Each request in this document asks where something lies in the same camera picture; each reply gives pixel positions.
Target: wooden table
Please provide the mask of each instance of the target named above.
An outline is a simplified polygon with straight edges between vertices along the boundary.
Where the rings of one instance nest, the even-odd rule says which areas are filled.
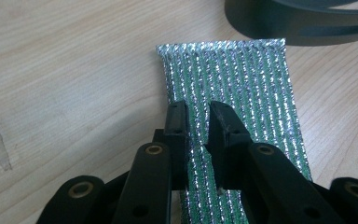
[[[0,1],[0,223],[35,223],[74,176],[130,168],[164,123],[156,45],[245,38],[222,0]],[[358,178],[358,42],[287,47],[287,62],[314,181]]]

